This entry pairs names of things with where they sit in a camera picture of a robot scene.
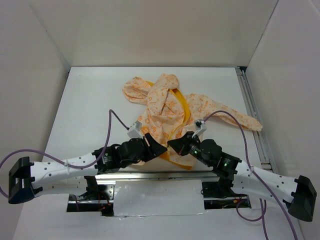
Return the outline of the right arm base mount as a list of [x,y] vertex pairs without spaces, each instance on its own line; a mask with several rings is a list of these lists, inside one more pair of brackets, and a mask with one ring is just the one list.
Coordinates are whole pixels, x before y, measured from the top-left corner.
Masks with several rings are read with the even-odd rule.
[[217,181],[202,182],[202,190],[200,193],[203,195],[205,210],[251,207],[250,201],[245,194],[237,194],[229,190],[223,190]]

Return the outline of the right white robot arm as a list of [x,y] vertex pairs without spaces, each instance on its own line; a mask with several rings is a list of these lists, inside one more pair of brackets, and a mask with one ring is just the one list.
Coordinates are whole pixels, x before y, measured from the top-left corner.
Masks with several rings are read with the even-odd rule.
[[167,144],[179,156],[191,155],[211,168],[219,177],[218,190],[223,196],[249,195],[280,204],[298,220],[313,220],[317,192],[308,177],[287,177],[249,166],[224,152],[213,139],[200,140],[192,131]]

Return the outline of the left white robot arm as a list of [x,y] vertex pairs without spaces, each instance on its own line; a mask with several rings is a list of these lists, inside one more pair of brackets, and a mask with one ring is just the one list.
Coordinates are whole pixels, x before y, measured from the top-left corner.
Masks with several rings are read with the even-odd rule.
[[8,203],[22,204],[49,194],[83,195],[92,200],[99,193],[95,176],[146,163],[166,151],[166,147],[146,133],[142,138],[102,147],[62,163],[32,162],[28,156],[21,157],[8,173]]

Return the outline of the yellow and patterned jacket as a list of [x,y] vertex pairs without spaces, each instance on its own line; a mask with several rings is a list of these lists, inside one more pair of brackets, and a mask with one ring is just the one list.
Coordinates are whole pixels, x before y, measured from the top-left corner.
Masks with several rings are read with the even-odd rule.
[[156,82],[135,76],[123,85],[122,92],[129,102],[145,107],[137,118],[142,123],[141,132],[150,133],[163,146],[169,140],[194,131],[195,120],[205,119],[210,114],[247,131],[260,132],[263,129],[258,120],[219,99],[199,91],[183,94],[175,74],[163,73]]

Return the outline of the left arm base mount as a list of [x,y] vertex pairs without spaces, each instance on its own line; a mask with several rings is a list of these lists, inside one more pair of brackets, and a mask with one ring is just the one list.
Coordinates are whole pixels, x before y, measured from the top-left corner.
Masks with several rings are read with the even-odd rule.
[[68,213],[99,212],[104,217],[114,216],[115,183],[98,184],[94,176],[85,176],[85,192],[70,194],[66,211]]

